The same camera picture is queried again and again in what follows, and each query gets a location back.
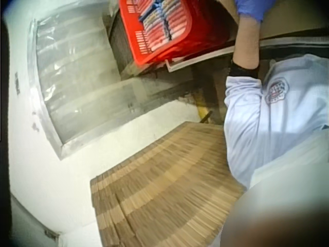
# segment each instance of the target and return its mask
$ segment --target basket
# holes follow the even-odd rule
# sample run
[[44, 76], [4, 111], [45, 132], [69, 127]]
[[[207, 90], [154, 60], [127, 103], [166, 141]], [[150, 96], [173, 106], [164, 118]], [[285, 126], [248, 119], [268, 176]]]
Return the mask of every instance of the basket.
[[135, 0], [120, 0], [120, 11], [130, 49], [137, 65], [184, 57], [203, 50], [221, 47], [229, 38], [222, 20], [223, 8], [212, 0], [181, 0], [187, 16], [182, 35], [151, 51]]

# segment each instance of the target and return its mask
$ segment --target gloved hand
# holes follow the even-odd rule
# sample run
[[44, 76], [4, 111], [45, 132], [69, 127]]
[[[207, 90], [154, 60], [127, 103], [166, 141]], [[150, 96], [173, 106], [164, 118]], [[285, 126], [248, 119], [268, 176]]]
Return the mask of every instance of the gloved hand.
[[276, 0], [235, 0], [237, 12], [263, 21], [264, 14], [274, 5]]

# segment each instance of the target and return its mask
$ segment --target white long-sleeve shirt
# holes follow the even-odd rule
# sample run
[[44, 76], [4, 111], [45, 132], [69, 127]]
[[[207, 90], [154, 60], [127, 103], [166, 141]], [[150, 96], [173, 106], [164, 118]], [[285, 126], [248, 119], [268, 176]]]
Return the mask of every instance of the white long-sleeve shirt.
[[224, 130], [233, 176], [246, 188], [253, 172], [328, 126], [329, 59], [276, 63], [262, 85], [228, 77]]

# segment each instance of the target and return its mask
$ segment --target black wristband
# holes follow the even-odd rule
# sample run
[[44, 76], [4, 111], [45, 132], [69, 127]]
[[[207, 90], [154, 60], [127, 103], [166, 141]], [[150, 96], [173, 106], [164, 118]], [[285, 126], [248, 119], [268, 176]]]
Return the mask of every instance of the black wristband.
[[229, 76], [247, 76], [258, 79], [259, 66], [255, 69], [246, 69], [231, 61]]

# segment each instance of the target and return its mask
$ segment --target emblem on shirt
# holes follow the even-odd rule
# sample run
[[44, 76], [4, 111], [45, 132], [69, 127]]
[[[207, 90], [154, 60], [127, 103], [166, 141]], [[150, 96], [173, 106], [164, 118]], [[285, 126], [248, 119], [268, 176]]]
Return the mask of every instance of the emblem on shirt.
[[289, 91], [289, 85], [284, 78], [279, 78], [269, 87], [265, 97], [267, 104], [273, 104], [280, 100], [284, 100]]

